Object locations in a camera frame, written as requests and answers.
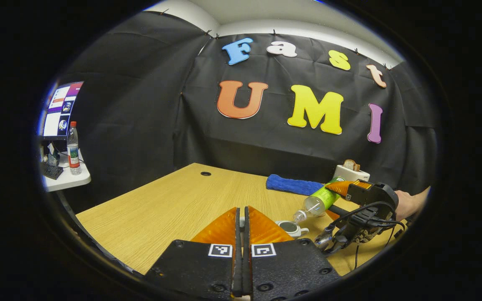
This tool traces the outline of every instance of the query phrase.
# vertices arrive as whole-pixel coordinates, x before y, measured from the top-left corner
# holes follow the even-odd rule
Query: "computer monitor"
[[[48,96],[38,124],[41,140],[65,140],[67,138],[70,115],[83,82],[59,85]]]

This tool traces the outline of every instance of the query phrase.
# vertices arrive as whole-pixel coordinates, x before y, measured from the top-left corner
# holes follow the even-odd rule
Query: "water bottle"
[[[303,209],[298,210],[295,214],[293,214],[293,221],[299,223],[301,221],[305,221],[308,217],[321,217],[325,215],[325,211],[340,198],[339,194],[330,191],[325,187],[335,181],[345,181],[345,179],[335,177],[321,187],[318,191],[312,193],[311,196],[308,196],[304,200]]]
[[[67,137],[68,162],[70,164],[70,172],[73,175],[78,175],[81,173],[81,166],[79,165],[77,129],[75,128],[76,125],[77,122],[75,121],[70,123],[70,130],[68,131]]]

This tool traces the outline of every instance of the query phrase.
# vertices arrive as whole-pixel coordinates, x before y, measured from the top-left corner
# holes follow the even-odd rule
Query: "yellow letter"
[[[342,128],[340,127],[340,106],[343,96],[334,92],[328,92],[323,97],[321,103],[319,103],[309,87],[294,84],[291,86],[291,90],[295,92],[295,107],[293,108],[293,116],[287,119],[287,124],[304,128],[306,126],[304,111],[306,111],[312,128],[316,128],[323,116],[325,116],[325,121],[321,124],[321,130],[336,135],[342,133]]]
[[[330,61],[334,67],[343,70],[349,70],[351,68],[351,65],[349,65],[347,56],[345,54],[339,53],[336,50],[331,50],[328,52],[328,55],[331,56]]]

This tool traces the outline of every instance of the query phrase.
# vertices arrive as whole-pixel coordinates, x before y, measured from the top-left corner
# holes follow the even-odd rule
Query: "black fabric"
[[[76,213],[174,171],[178,95],[210,39],[172,15],[141,12],[101,36],[61,76],[84,81],[72,113],[92,181],[65,190]]]
[[[254,40],[249,59],[228,65],[229,56],[222,46],[247,37]],[[294,44],[297,56],[267,53],[273,41]],[[351,69],[333,67],[329,50],[346,54]],[[368,64],[382,72],[388,85],[385,89],[374,82]],[[337,164],[352,158],[371,174],[371,181],[419,193],[430,184],[434,173],[436,108],[417,105],[425,95],[413,88],[415,79],[405,76],[406,69],[395,71],[399,86],[393,72],[342,46],[313,38],[241,34],[213,39],[195,59],[180,96],[174,134],[176,166],[199,162],[262,176],[275,173],[325,183]],[[222,115],[216,105],[219,83],[224,80],[243,83],[235,99],[240,108],[249,101],[249,82],[268,84],[259,112],[246,120]],[[287,124],[295,103],[293,84],[310,87],[318,101],[331,91],[344,97],[341,135],[323,132],[319,126],[312,129],[309,125],[298,128]],[[383,109],[379,144],[367,140],[371,127],[369,103]]]

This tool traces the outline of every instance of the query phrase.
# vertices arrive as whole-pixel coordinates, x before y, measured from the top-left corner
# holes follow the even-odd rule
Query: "wooden table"
[[[201,175],[204,171],[211,175]],[[244,207],[250,205],[273,221],[291,220],[306,196],[267,190],[266,179],[194,163],[81,212],[77,217],[107,251],[145,274],[173,240],[191,240],[233,207],[241,208],[242,216]],[[346,210],[358,208],[344,199],[335,204]],[[314,240],[331,221],[325,215],[312,217],[300,225],[310,229],[305,237]],[[382,250],[390,232],[360,246],[358,265]],[[329,257],[340,275],[354,268],[355,251],[356,244],[351,244]]]

